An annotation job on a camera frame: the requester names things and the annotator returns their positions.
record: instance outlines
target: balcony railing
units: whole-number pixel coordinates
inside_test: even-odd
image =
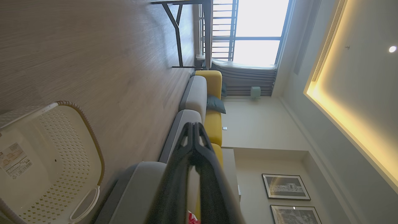
[[[212,58],[233,61],[239,0],[213,0]],[[201,54],[205,52],[205,20],[199,7]]]

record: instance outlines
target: recessed spotlight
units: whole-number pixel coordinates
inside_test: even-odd
[[[393,53],[393,52],[395,52],[397,50],[397,46],[391,46],[389,49],[388,49],[388,51],[390,52],[390,53]]]

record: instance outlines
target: framed picture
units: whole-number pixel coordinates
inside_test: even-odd
[[[300,176],[262,174],[268,198],[311,200]]]
[[[322,224],[315,207],[271,205],[275,224]]]

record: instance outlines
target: curtain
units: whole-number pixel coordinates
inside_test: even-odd
[[[211,70],[220,71],[228,95],[250,96],[250,88],[259,86],[262,96],[271,96],[276,79],[276,65],[267,67],[237,64],[212,59]]]

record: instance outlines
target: laundry basket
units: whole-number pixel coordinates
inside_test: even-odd
[[[78,106],[0,115],[0,210],[16,224],[68,224],[84,218],[100,193],[101,151]]]

